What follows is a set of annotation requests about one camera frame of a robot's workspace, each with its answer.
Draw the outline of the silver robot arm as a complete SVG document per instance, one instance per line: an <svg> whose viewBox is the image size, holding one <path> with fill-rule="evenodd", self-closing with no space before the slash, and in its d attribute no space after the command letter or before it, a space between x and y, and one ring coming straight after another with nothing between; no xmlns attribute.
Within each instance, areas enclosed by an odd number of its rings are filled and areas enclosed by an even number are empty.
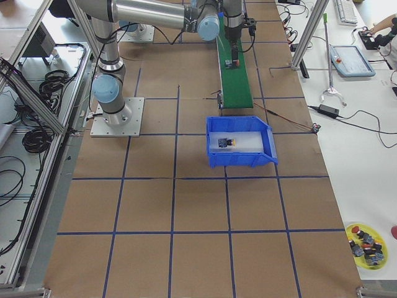
<svg viewBox="0 0 397 298"><path fill-rule="evenodd" d="M98 115L105 127L124 128L141 119L133 100L122 95L125 64L118 42L124 34L137 42L153 29L165 27L180 34L193 33L206 42L215 41L218 51L221 109L252 107L252 95L243 58L243 29L254 30L256 22L244 12L242 1L76 1L91 19L97 42L97 67L90 95L97 99Z"/></svg>

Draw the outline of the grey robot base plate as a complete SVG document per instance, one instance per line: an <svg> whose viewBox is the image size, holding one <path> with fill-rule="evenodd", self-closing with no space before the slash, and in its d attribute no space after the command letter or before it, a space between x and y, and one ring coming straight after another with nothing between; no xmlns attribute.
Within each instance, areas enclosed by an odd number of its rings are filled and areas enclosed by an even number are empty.
<svg viewBox="0 0 397 298"><path fill-rule="evenodd" d="M97 106L91 133L92 137L139 137L145 99L143 97L125 97L125 106L117 114L103 113Z"/></svg>

